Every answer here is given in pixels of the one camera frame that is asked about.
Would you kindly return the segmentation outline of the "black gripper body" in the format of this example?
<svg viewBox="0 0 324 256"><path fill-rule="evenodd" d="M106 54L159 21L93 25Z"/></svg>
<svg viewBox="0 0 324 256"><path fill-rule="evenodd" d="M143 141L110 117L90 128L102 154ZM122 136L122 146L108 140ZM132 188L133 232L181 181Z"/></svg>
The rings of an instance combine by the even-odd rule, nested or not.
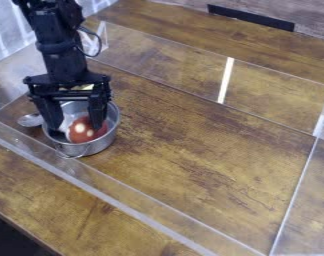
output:
<svg viewBox="0 0 324 256"><path fill-rule="evenodd" d="M86 72L74 81L54 81L48 74L28 76L24 83L29 86L29 96L49 100L88 100L100 97L110 100L112 78L108 75Z"/></svg>

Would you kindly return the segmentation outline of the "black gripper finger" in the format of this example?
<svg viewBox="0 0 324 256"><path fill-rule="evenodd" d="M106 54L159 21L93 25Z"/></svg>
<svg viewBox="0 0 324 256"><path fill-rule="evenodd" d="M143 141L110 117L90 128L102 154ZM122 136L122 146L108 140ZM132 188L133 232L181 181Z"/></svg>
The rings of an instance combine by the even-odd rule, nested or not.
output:
<svg viewBox="0 0 324 256"><path fill-rule="evenodd" d="M50 97L41 97L37 95L33 96L33 102L49 128L57 130L65 119L60 102Z"/></svg>
<svg viewBox="0 0 324 256"><path fill-rule="evenodd" d="M93 94L89 98L89 116L96 130L101 129L108 117L108 102L109 96L106 94Z"/></svg>

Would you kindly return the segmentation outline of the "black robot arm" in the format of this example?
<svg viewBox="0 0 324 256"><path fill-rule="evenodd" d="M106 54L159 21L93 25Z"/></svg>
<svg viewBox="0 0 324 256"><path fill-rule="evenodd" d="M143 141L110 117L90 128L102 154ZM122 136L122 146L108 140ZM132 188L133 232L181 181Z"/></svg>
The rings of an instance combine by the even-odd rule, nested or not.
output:
<svg viewBox="0 0 324 256"><path fill-rule="evenodd" d="M37 36L48 72L28 76L29 97L50 129L65 120L62 101L86 101L92 125L100 130L112 100L110 77L89 70L78 31L98 35L82 26L85 17L76 0L13 0Z"/></svg>

